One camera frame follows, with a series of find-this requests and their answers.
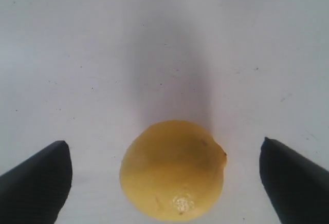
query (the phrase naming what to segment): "white table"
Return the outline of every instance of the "white table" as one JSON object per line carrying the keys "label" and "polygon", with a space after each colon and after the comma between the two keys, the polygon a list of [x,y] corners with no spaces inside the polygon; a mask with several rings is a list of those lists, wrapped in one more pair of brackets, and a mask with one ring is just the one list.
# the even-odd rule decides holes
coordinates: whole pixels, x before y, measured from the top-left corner
{"label": "white table", "polygon": [[228,154],[191,223],[274,224],[264,136],[329,169],[328,0],[0,0],[0,174],[55,140],[74,180],[58,224],[156,223],[124,197],[128,145],[195,121]]}

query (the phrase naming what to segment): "lemon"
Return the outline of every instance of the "lemon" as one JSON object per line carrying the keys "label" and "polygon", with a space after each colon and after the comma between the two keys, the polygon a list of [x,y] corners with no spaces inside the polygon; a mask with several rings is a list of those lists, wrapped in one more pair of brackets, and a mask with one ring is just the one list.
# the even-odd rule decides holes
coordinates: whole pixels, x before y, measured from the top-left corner
{"label": "lemon", "polygon": [[216,203],[226,153],[197,124],[170,120],[150,126],[122,160],[121,187],[141,212],[166,221],[195,219]]}

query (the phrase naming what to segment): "yellow lemon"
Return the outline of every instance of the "yellow lemon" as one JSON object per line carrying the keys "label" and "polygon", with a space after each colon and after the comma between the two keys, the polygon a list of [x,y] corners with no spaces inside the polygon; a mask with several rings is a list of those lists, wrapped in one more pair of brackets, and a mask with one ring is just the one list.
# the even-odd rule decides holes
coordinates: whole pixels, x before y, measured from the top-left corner
{"label": "yellow lemon", "polygon": [[195,219],[223,188],[226,153],[197,124],[170,120],[146,129],[128,148],[120,183],[141,212],[158,220]]}

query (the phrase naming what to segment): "white surface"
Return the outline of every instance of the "white surface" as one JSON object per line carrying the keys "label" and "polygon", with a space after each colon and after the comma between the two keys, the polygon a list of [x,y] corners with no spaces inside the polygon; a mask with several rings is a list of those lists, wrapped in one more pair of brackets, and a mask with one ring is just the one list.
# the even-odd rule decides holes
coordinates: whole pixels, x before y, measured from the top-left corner
{"label": "white surface", "polygon": [[329,169],[328,0],[0,0],[0,174],[71,147],[58,224],[156,223],[118,170],[148,125],[187,119],[228,154],[223,195],[191,223],[279,223],[264,136]]}

